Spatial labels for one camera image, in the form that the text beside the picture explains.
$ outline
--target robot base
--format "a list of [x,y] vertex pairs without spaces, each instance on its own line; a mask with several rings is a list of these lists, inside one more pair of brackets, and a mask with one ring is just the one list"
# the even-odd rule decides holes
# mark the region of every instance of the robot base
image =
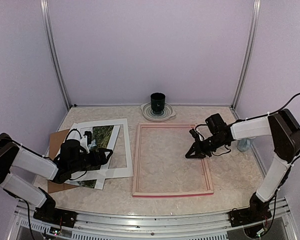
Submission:
[[247,224],[257,223],[264,221],[266,217],[270,219],[272,217],[271,211],[264,209],[263,212],[260,212],[257,215],[252,215],[249,207],[246,209],[239,209],[229,212],[231,226],[239,227]]
[[54,211],[55,211],[54,215],[56,216],[54,218],[47,217],[45,214],[42,214],[41,211],[34,212],[33,218],[46,223],[55,224],[58,226],[64,226],[64,227],[66,226],[68,228],[74,227],[76,216],[78,213],[69,210],[57,209],[57,208],[55,208]]

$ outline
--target stack of plates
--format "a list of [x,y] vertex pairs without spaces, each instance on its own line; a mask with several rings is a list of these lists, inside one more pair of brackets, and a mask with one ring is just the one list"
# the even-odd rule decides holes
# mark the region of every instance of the stack of plates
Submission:
[[172,107],[169,104],[165,104],[163,111],[160,114],[154,114],[153,110],[151,109],[151,103],[146,103],[141,105],[141,110],[143,113],[143,116],[150,120],[150,121],[154,121],[154,122],[164,122],[168,119],[170,119],[171,117],[175,116],[175,112],[172,109]]

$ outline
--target black cup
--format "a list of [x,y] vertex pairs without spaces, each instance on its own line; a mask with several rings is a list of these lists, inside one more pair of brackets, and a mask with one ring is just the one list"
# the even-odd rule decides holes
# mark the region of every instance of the black cup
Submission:
[[160,115],[164,109],[165,95],[160,92],[151,94],[151,109],[153,114]]

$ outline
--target wall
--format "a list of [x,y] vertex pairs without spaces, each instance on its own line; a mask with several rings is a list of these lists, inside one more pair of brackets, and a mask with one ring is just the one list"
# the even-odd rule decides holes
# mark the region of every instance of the wall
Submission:
[[[300,92],[300,0],[263,0],[246,83],[237,108],[240,117],[272,112]],[[300,97],[288,106],[300,123]],[[273,157],[271,138],[256,147],[267,168]],[[300,160],[284,186],[300,233]]]
[[230,105],[253,0],[49,1],[71,102]]
[[[0,0],[0,133],[44,154],[66,114],[45,37],[40,1]],[[28,181],[33,175],[18,174]],[[17,200],[0,189],[0,240]]]

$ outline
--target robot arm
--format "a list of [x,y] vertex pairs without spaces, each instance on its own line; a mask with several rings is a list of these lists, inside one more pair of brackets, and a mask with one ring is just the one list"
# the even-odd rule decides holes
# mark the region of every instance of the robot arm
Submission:
[[55,201],[44,190],[36,188],[19,176],[13,174],[11,167],[18,167],[50,180],[64,183],[77,171],[86,171],[91,166],[104,165],[113,154],[112,150],[99,148],[88,150],[88,139],[66,140],[60,154],[52,161],[49,158],[23,147],[9,135],[0,134],[0,187],[14,197],[21,198],[36,207],[35,219],[63,226],[73,227],[76,213],[55,208]]
[[250,199],[248,209],[231,212],[231,224],[234,227],[270,218],[269,203],[277,189],[286,181],[293,159],[300,153],[300,125],[288,109],[268,116],[239,120],[226,125],[219,114],[206,119],[206,125],[212,136],[202,140],[199,133],[190,130],[195,142],[186,153],[186,158],[204,158],[212,156],[217,148],[231,145],[232,141],[270,135],[274,142],[272,165],[261,186]]

